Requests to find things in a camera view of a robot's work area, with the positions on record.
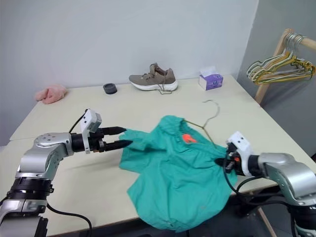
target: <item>tissue box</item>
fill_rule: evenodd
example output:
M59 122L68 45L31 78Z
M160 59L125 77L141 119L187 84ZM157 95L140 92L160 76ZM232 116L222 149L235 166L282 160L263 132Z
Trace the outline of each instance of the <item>tissue box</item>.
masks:
M223 84L223 76L220 74L213 74L207 77L203 77L202 75L200 75L198 83L204 90L218 88L221 87Z

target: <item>white table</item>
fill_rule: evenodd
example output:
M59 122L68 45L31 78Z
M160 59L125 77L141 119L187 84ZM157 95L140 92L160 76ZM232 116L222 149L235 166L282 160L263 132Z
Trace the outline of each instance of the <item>white table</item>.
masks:
M118 92L106 95L101 86L70 89L61 101L51 105L38 102L0 153L0 197L10 189L23 153L32 146L33 138L46 132L66 132L84 112L91 108L102 116L102 127L122 126L151 131L164 115L176 115L203 124L215 114L207 130L215 143L225 140L236 130L250 141L256 153L285 152L305 163L314 172L316 164L289 135L247 94L232 76L224 76L221 88L204 91L197 79L179 81L179 88L169 95L158 91L140 91L129 84L117 85ZM107 137L107 141L118 136ZM87 216L94 227L137 217L126 190L137 174L118 167L121 150L101 154L84 153L61 162L53 181L55 192L48 197L56 209ZM260 179L247 183L243 192L274 185ZM82 230L87 224L79 218L58 216L47 211L48 234Z

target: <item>teal shirt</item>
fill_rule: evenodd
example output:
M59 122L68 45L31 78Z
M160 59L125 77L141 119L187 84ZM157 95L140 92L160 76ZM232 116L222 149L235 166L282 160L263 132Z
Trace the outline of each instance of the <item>teal shirt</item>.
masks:
M183 134L196 142L186 143ZM133 140L119 166L140 173L127 192L143 221L181 232L225 206L231 189L215 159L225 157L226 148L188 127L183 118L165 116L152 132L127 130L120 139ZM228 177L236 183L235 173Z

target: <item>white shoe sole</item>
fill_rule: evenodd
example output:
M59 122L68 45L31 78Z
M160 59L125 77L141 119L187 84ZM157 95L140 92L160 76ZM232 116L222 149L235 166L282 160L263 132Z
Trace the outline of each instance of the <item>white shoe sole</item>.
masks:
M172 84L156 84L156 85L138 85L132 83L132 85L140 90L161 90L164 88L165 91L174 91L178 87L178 81L176 80Z

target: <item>wooden clothes rack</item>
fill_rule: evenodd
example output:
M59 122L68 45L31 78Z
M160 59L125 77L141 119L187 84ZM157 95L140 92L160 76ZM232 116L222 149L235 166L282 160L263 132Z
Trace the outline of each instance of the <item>wooden clothes rack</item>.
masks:
M275 50L273 56L277 56L284 51L284 48L285 48L284 47L284 38L287 35L287 33L289 33L289 32L293 33L294 31L293 31L293 29L285 29L284 33L282 34L282 36L281 36L281 38L276 46L276 50ZM301 44L308 47L308 48L316 50L316 41L314 41L310 38L304 38L301 41ZM258 104L261 104L268 88L269 88L269 84L262 84L259 86L257 93L256 93L256 96L255 96L255 101L257 101Z

